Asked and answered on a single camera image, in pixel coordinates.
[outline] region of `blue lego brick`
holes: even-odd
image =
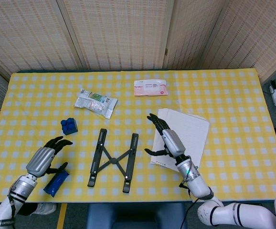
[[[62,130],[65,135],[70,135],[78,132],[76,121],[74,118],[68,118],[67,120],[62,120]]]

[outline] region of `yellow checkered tablecloth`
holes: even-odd
[[[167,80],[169,95],[135,97],[138,79]],[[118,99],[111,119],[74,107],[80,89]],[[144,148],[152,148],[154,125],[149,113],[171,108],[210,121],[200,172],[221,200],[276,197],[276,137],[255,69],[202,71],[145,71],[96,73],[16,73],[0,115],[0,201],[36,150],[63,135],[60,121],[76,119],[79,132],[54,159],[52,167],[69,162],[70,176],[56,196],[43,188],[53,175],[38,179],[29,202],[131,202],[188,200],[178,187],[179,173],[151,165]],[[108,130],[105,146],[111,156],[128,150],[131,134],[139,134],[129,194],[116,165],[98,174],[87,187],[100,128]],[[107,161],[102,154],[101,164]],[[121,161],[126,166],[127,158]]]

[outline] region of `notepad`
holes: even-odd
[[[185,155],[191,156],[193,163],[200,166],[210,123],[197,115],[184,114],[167,108],[159,109],[158,117],[165,120],[170,129],[177,133],[186,148]],[[156,131],[152,150],[162,149],[164,149],[164,142]],[[151,163],[178,171],[175,159],[169,155],[151,156]]]

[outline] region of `robotic arm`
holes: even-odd
[[[37,178],[44,176],[46,173],[61,172],[66,168],[67,162],[63,163],[59,168],[50,168],[55,155],[61,151],[64,146],[72,144],[72,142],[68,140],[61,140],[62,138],[63,137],[60,136],[52,139],[47,142],[44,147],[39,148],[26,166],[28,174],[19,177],[18,180],[12,184],[8,196],[0,204],[0,229],[15,228],[15,215],[37,185]]]
[[[232,203],[224,207],[214,196],[210,187],[205,184],[198,168],[190,156],[184,154],[186,148],[178,135],[168,124],[154,114],[147,118],[153,122],[165,145],[164,150],[145,151],[152,156],[169,155],[176,160],[176,167],[183,177],[181,184],[187,183],[189,191],[196,198],[205,202],[198,208],[200,221],[208,226],[231,224],[253,229],[276,229],[276,216],[262,206]]]

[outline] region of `plastic bag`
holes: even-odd
[[[87,108],[97,114],[103,115],[105,118],[110,118],[114,111],[117,99],[102,96],[93,92],[81,89],[81,93],[77,98],[74,106],[79,108]]]
[[[134,81],[134,95],[168,95],[165,80],[136,80]]]

